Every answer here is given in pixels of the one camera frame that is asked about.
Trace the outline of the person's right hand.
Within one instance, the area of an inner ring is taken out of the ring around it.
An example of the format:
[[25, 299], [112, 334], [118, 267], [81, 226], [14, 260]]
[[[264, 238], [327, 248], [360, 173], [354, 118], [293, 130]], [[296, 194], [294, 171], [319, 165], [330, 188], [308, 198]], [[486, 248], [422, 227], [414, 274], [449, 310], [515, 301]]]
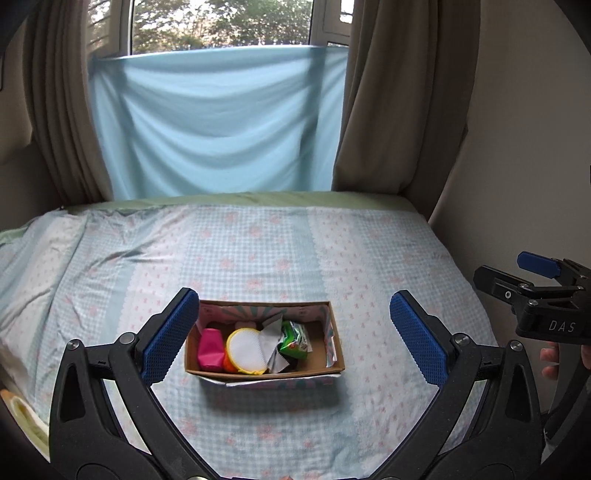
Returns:
[[[584, 367], [591, 369], [591, 347], [583, 345], [580, 349], [580, 357]], [[556, 381], [559, 374], [560, 347], [558, 343], [549, 342], [548, 345], [540, 350], [539, 358], [546, 362], [547, 366], [542, 368], [542, 376], [546, 379]]]

